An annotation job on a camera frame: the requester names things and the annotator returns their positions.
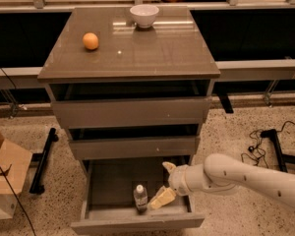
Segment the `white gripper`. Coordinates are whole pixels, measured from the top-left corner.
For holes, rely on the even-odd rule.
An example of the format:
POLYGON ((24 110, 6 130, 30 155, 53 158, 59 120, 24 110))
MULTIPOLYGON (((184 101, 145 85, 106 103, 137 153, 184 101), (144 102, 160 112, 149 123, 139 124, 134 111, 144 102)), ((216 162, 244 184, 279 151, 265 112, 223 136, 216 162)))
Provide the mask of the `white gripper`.
POLYGON ((170 187, 162 186, 148 203, 150 209, 159 209, 173 202, 178 196, 188 196, 190 190, 186 183, 187 165, 176 166, 174 163, 164 161, 162 166, 169 173, 168 183, 170 187))

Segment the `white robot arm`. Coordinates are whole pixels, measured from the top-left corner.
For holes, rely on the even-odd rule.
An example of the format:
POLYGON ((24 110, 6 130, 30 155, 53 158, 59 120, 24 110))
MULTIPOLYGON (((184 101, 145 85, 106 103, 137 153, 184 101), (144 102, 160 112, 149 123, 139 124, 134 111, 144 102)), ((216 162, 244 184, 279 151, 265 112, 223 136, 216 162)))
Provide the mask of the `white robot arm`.
POLYGON ((295 208, 295 174, 252 166, 221 153, 209 155, 202 164, 176 166, 165 161, 162 165, 169 173, 169 186, 159 189, 148 203, 150 209, 195 192, 231 195, 238 186, 295 208))

